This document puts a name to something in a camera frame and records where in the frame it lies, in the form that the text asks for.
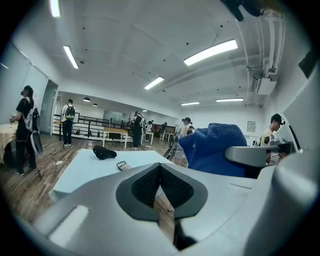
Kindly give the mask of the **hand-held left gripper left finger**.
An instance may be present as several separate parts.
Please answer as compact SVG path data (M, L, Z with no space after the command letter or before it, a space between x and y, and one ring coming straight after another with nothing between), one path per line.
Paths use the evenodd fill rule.
M146 168L97 178L67 194L34 222L33 242L54 256L173 256L159 226L132 218L116 199L118 185Z

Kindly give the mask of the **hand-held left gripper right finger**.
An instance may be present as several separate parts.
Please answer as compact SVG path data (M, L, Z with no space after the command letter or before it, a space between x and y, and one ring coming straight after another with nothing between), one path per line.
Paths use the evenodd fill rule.
M236 212L257 181L191 170L173 163L168 166L198 180L207 188L208 196L202 209L195 216L180 220L184 234L197 242L206 239Z

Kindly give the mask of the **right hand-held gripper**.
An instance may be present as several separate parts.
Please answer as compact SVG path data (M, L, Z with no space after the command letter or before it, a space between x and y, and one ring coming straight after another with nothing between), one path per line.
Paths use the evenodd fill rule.
M292 141L284 138L274 138L269 143L270 146L231 146L225 149L224 157L231 162L252 167L265 167L267 151L279 153L295 153L296 149Z

